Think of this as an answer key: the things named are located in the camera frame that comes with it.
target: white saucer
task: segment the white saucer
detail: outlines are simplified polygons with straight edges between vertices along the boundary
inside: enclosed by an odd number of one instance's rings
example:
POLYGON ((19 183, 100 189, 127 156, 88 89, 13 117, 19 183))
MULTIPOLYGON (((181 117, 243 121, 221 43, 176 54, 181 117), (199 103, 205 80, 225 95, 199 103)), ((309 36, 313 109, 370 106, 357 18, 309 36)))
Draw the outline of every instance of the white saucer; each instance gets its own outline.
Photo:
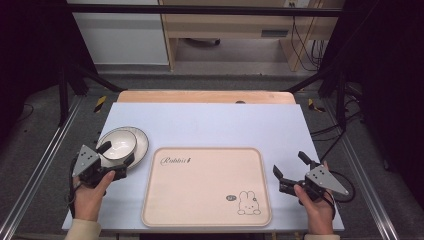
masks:
MULTIPOLYGON (((149 148, 149 140, 147 139, 146 134, 141 131, 138 128, 135 127, 120 127, 120 128, 116 128, 108 133, 106 133, 103 137, 101 137, 97 143, 96 148, 99 148, 101 143, 103 142, 103 139, 109 135, 110 133, 114 132, 114 131, 121 131, 121 130, 125 130, 125 131, 129 131, 131 133, 134 134, 134 136, 137 139, 137 146, 136 149, 134 150, 134 162, 131 163, 128 166, 128 169, 133 168, 135 165, 137 165, 139 162, 141 162, 141 160, 143 159, 144 155, 146 155, 147 149, 149 148)), ((109 161, 108 159, 106 159, 105 157, 103 157, 101 154, 100 155, 100 159, 101 159, 101 165, 102 167, 113 167, 116 166, 117 164, 113 161, 109 161)))

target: white wall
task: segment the white wall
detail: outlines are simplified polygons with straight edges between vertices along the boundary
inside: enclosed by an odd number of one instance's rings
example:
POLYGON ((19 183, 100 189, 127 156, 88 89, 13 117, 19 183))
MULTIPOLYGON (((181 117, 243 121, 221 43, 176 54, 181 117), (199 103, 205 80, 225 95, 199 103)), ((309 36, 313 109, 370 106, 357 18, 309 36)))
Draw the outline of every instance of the white wall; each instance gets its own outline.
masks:
MULTIPOLYGON (((149 4, 157 0, 68 0, 68 3, 149 4)), ((159 14, 74 13, 95 64, 168 65, 159 14)))

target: cartoon rabbit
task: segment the cartoon rabbit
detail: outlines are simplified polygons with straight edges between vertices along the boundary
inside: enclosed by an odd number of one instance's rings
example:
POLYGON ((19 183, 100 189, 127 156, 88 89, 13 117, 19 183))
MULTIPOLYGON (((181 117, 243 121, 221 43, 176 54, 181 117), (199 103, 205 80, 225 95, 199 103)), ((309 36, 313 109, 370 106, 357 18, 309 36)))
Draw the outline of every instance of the cartoon rabbit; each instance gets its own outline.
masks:
POLYGON ((261 211, 259 210, 259 203, 255 198, 255 193, 252 191, 246 192, 242 191, 240 193, 240 203, 239 203, 239 215, 259 215, 261 211))

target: beige placemat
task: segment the beige placemat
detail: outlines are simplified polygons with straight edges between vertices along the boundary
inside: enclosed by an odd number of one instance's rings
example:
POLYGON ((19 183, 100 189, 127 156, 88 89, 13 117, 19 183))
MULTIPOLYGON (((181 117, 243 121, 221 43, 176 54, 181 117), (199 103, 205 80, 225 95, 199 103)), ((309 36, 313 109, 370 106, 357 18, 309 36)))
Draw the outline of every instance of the beige placemat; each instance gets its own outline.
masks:
POLYGON ((142 220, 150 227, 268 224, 271 208, 259 151, 158 149, 142 220))

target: rabbit ear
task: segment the rabbit ear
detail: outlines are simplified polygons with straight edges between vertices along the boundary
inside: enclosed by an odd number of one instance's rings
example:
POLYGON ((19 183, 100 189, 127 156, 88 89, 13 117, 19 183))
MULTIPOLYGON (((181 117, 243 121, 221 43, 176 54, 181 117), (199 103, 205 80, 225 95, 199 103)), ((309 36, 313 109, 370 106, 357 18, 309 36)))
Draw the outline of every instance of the rabbit ear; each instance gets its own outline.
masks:
POLYGON ((247 198, 247 192, 243 191, 240 193, 240 200, 246 200, 247 198))
POLYGON ((255 198, 255 193, 254 193, 254 192, 252 192, 252 191, 249 191, 249 192, 247 193, 247 198, 248 198, 248 199, 254 199, 254 198, 255 198))

